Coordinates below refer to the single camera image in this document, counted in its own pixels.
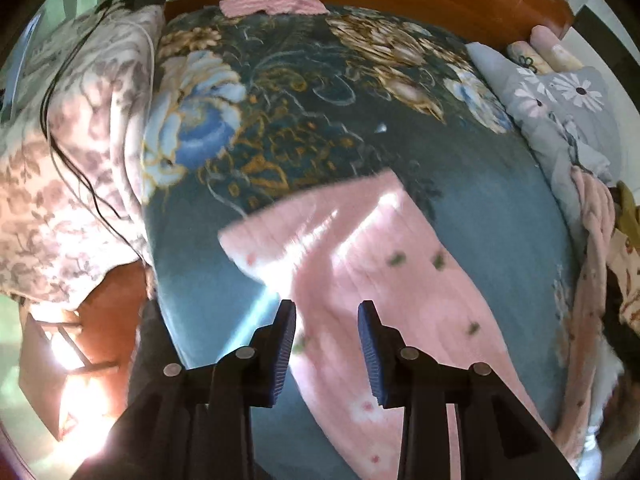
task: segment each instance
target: bed sheet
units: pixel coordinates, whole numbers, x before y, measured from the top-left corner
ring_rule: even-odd
[[[178,17],[145,133],[145,224],[162,315],[188,367],[270,322],[279,298],[218,231],[297,190],[390,168],[471,277],[520,381],[554,428],[577,262],[526,142],[447,31],[368,9]],[[254,410],[278,478],[354,478],[293,381]]]

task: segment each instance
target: pink blanket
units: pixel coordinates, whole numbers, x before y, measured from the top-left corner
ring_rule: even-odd
[[[584,446],[591,410],[591,386],[607,295],[607,253],[616,213],[609,189],[601,181],[575,166],[571,176],[578,189],[582,224],[589,232],[589,238],[587,257],[575,287],[567,388],[554,441],[567,460],[575,465]]]
[[[438,362],[489,363],[543,424],[491,310],[393,172],[282,200],[225,228],[220,243],[243,272],[295,301],[291,370],[361,478],[397,477],[402,435],[402,410],[382,410],[371,394],[356,325],[362,300],[373,300],[383,324]],[[457,451],[451,463],[460,478]]]

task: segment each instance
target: black cable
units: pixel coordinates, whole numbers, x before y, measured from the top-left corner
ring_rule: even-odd
[[[87,42],[89,37],[95,32],[95,30],[104,21],[104,19],[108,15],[112,14],[113,12],[115,12],[116,10],[119,10],[119,9],[122,8],[122,6],[117,6],[117,7],[113,7],[113,8],[110,9],[110,3],[111,2],[108,0],[108,1],[103,2],[102,4],[100,4],[100,6],[98,6],[98,8],[96,9],[96,12],[99,12],[100,10],[103,10],[102,15],[96,21],[94,26],[78,41],[78,43],[76,43],[76,45],[73,47],[73,49],[69,52],[69,54],[66,56],[65,60],[62,62],[62,65],[60,66],[60,68],[57,70],[57,72],[53,76],[53,79],[51,80],[51,83],[49,84],[49,86],[45,90],[43,98],[42,98],[42,102],[40,103],[40,128],[42,130],[42,134],[44,135],[45,139],[47,139],[47,143],[50,143],[51,149],[60,158],[62,163],[65,165],[65,167],[71,173],[74,174],[74,176],[78,179],[78,182],[80,184],[82,184],[86,188],[86,190],[91,194],[92,199],[94,201],[95,210],[98,213],[98,216],[100,217],[102,222],[104,223],[104,226],[108,230],[110,230],[111,234],[113,234],[114,236],[120,238],[124,243],[126,243],[129,246],[129,248],[132,251],[134,251],[141,260],[144,260],[142,255],[131,245],[131,243],[116,228],[114,228],[111,225],[111,223],[104,217],[104,215],[100,211],[100,207],[98,206],[98,201],[102,202],[109,209],[111,209],[111,211],[114,213],[114,215],[119,220],[123,219],[122,216],[116,211],[116,209],[111,204],[109,204],[105,199],[103,199],[100,196],[98,196],[98,194],[95,192],[94,186],[92,186],[91,181],[89,181],[88,177],[62,151],[62,149],[60,148],[60,146],[56,142],[56,139],[53,137],[53,135],[49,131],[49,124],[48,124],[48,122],[49,122],[48,121],[48,115],[49,115],[50,101],[52,99],[52,96],[53,96],[53,93],[54,93],[54,91],[56,89],[57,84],[60,82],[60,79],[62,78],[63,73],[71,65],[71,62],[75,59],[75,57],[78,54],[78,52],[80,52],[80,50],[82,49],[84,44]]]

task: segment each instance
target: floral pattern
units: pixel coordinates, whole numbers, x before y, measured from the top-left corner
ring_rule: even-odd
[[[517,67],[516,70],[518,71],[519,74],[524,76],[524,80],[526,82],[529,82],[533,86],[535,86],[536,92],[538,92],[539,94],[545,96],[552,103],[557,103],[558,102],[558,101],[556,101],[556,98],[553,96],[553,94],[549,90],[546,89],[545,84],[542,81],[540,81],[538,76],[535,75],[531,70],[529,70],[528,68],[524,68],[524,67]]]
[[[239,75],[208,50],[162,64],[164,78],[146,128],[143,201],[189,170],[219,158],[240,128],[246,97]]]
[[[335,115],[371,99],[373,108],[393,106],[385,113],[399,104],[441,126],[449,115],[478,134],[513,129],[459,40],[375,10],[238,20],[210,8],[171,23],[164,47],[143,149],[146,205],[194,179],[246,215],[391,166],[431,216],[439,192],[419,164],[366,141],[388,121]]]
[[[96,19],[90,12],[65,23],[34,49],[18,89],[18,115],[0,126],[6,143],[0,152],[0,290],[64,308],[79,306],[108,270],[137,258],[73,197],[53,166],[39,127],[46,87]],[[142,31],[120,19],[139,23],[154,40],[160,36],[160,7],[111,14],[56,86],[49,129],[91,181],[100,212],[144,253],[144,227],[134,206],[140,176],[125,171],[130,153],[125,145],[142,138],[151,56]],[[95,214],[92,197],[56,161]]]
[[[472,72],[449,64],[458,75],[458,81],[445,79],[444,86],[459,101],[466,103],[473,117],[496,134],[504,134],[513,128],[504,107],[492,92]]]
[[[211,27],[195,27],[193,30],[177,30],[160,40],[159,59],[175,56],[182,51],[204,50],[216,46],[220,33]]]
[[[516,88],[514,94],[516,97],[522,97],[523,100],[518,108],[526,113],[529,117],[540,118],[546,117],[548,113],[547,106],[538,99],[534,93],[523,83],[522,88]]]
[[[597,90],[589,90],[591,81],[588,79],[580,83],[578,76],[573,73],[559,73],[558,77],[554,78],[553,85],[562,93],[562,97],[573,102],[578,108],[584,106],[592,112],[602,111],[602,94]]]

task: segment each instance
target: blanket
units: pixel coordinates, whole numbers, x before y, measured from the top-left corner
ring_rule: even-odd
[[[101,12],[63,24],[36,47],[18,86],[17,115],[0,125],[3,292],[76,308],[108,270],[137,259],[98,220],[97,208],[143,252],[140,149],[152,69],[149,43],[158,40],[164,16],[159,6],[108,12],[63,71],[47,114],[52,137],[98,199],[94,202],[51,153],[40,127],[40,105],[69,52]]]
[[[446,247],[445,265],[450,255],[486,300],[519,380],[555,428],[579,267],[537,160],[460,38],[371,9],[329,10],[226,18],[207,7],[164,32],[142,197],[158,303],[181,361],[207,365],[247,344],[280,300],[228,259],[220,230],[388,168]],[[385,259],[402,270],[412,256],[398,251]],[[482,321],[459,329],[475,338]],[[356,478],[295,381],[252,421],[257,461],[272,476]]]
[[[403,418],[371,394],[356,322],[362,300],[440,363],[489,363],[544,426],[489,306],[392,171],[283,200],[222,230],[220,243],[243,272],[295,301],[293,376],[361,478],[396,476]],[[452,417],[449,436],[458,441]]]
[[[616,214],[613,199],[603,183],[576,167],[572,168],[571,176],[578,190],[582,223],[589,237],[575,290],[567,389],[554,440],[567,460],[576,464],[584,445],[591,409],[591,386],[605,311],[607,253]]]

